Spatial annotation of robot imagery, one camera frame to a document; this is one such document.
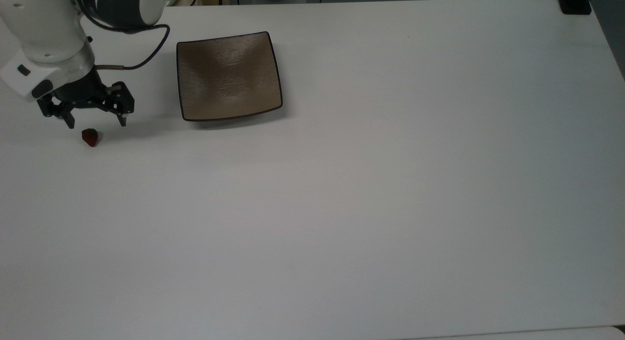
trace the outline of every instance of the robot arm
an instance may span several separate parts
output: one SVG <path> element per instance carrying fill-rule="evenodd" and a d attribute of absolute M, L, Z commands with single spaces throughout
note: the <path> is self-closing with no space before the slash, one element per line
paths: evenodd
<path fill-rule="evenodd" d="M 79 5 L 84 6 L 85 14 L 106 22 L 112 30 L 137 32 L 158 21 L 165 0 L 76 2 L 0 0 L 0 17 L 21 44 L 20 50 L 0 70 L 0 78 L 25 100 L 38 100 L 45 116 L 64 118 L 70 127 L 73 127 L 70 114 L 73 108 L 91 107 L 116 113 L 125 125 L 122 117 L 134 110 L 134 100 L 125 89 L 127 97 L 123 98 L 127 99 L 127 105 L 123 111 L 118 110 L 122 105 L 107 102 L 115 90 L 101 84 L 94 68 L 94 55 L 80 25 Z M 52 104 L 53 96 L 61 101 L 60 105 Z"/>

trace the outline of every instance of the table surface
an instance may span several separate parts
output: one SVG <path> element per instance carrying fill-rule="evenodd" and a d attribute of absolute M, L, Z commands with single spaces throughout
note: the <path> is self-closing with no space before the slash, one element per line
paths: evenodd
<path fill-rule="evenodd" d="M 556 0 L 166 8 L 128 126 L 0 85 L 0 334 L 391 340 L 625 323 L 625 83 Z M 134 64 L 159 31 L 96 30 Z M 176 42 L 268 31 L 280 110 L 180 115 Z M 16 47 L 0 25 L 6 61 Z M 104 134 L 94 149 L 80 130 Z"/>

